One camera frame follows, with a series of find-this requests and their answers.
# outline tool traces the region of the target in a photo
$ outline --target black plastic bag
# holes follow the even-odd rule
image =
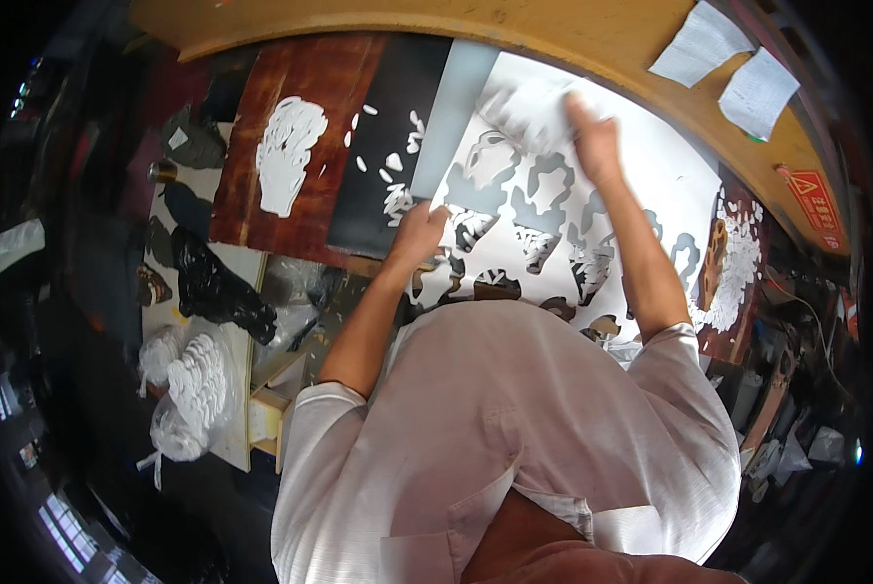
[[[170,235],[170,245],[180,271],[181,314],[217,324],[233,321],[262,345],[274,338],[274,309],[225,267],[203,240],[178,225]]]

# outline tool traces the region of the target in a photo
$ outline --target brown wooden board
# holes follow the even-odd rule
[[[723,180],[723,189],[725,190],[725,201],[740,204],[738,211],[729,209],[728,204],[723,205],[725,212],[734,217],[739,212],[751,210],[751,201],[756,200],[751,193],[747,191],[744,183],[738,180],[727,168],[720,170],[720,176]],[[767,251],[770,245],[770,214],[767,209],[764,210],[764,218],[758,225],[758,239],[761,243],[761,261],[758,263],[758,272],[764,274],[764,267],[767,265]],[[706,264],[703,263],[699,271],[699,282],[704,281],[706,275]],[[709,325],[703,327],[696,335],[699,340],[699,352],[703,355],[720,359],[722,361],[741,365],[745,358],[745,351],[751,340],[751,326],[754,322],[754,312],[758,304],[758,296],[761,294],[761,285],[758,280],[754,280],[751,284],[745,287],[745,302],[741,305],[738,320],[732,327],[723,332],[719,332]]]
[[[342,136],[362,109],[386,42],[382,34],[313,35],[273,42],[261,50],[238,104],[228,160],[213,202],[211,240],[346,266],[346,255],[326,248],[349,156]],[[291,215],[282,219],[261,209],[255,149],[275,106],[290,95],[322,106],[329,122],[310,149],[307,178]]]

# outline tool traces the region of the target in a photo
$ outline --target white label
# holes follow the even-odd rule
[[[177,130],[174,131],[174,134],[170,136],[170,139],[167,140],[167,146],[170,146],[170,149],[176,150],[178,147],[182,146],[189,140],[187,134],[181,128],[181,126],[177,126]]]

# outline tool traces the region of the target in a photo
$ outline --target man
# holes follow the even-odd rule
[[[734,429],[679,278],[628,190],[612,121],[571,95],[645,348],[627,373],[552,314],[483,301],[403,330],[448,212],[401,221],[382,272],[297,398],[271,529],[281,582],[741,582],[702,568],[734,519]]]

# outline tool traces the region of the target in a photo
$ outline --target wire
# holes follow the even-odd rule
[[[791,294],[790,292],[787,292],[786,290],[784,290],[783,286],[781,286],[780,284],[777,283],[776,280],[774,280],[774,278],[772,277],[772,275],[771,275],[771,273],[770,273],[770,269],[771,269],[770,266],[765,266],[765,267],[764,267],[764,272],[767,273],[767,280],[768,280],[768,281],[769,281],[769,282],[770,282],[770,283],[771,283],[775,288],[777,288],[778,290],[780,290],[781,292],[783,292],[783,293],[786,294],[787,296],[793,298],[793,300],[799,300],[800,302],[802,302],[803,304],[805,304],[806,307],[809,309],[809,311],[813,313],[813,318],[816,319],[816,326],[817,326],[817,328],[818,328],[818,330],[819,330],[819,342],[822,343],[822,356],[826,359],[826,368],[829,369],[829,374],[833,376],[833,380],[836,382],[836,385],[839,386],[839,389],[842,390],[842,393],[844,393],[845,396],[846,396],[847,398],[849,398],[849,400],[850,400],[852,403],[857,404],[857,403],[858,403],[858,400],[856,400],[856,399],[855,399],[855,396],[852,395],[852,394],[849,392],[849,390],[847,390],[847,389],[845,388],[844,385],[842,385],[842,382],[839,381],[839,378],[836,376],[836,372],[833,371],[833,364],[829,362],[829,357],[828,357],[828,355],[829,355],[829,348],[828,348],[827,345],[826,345],[826,335],[822,333],[822,322],[819,320],[819,315],[816,314],[816,309],[814,309],[813,306],[812,306],[811,304],[809,304],[809,303],[808,303],[806,300],[804,300],[803,298],[800,298],[800,297],[797,296],[796,294]]]

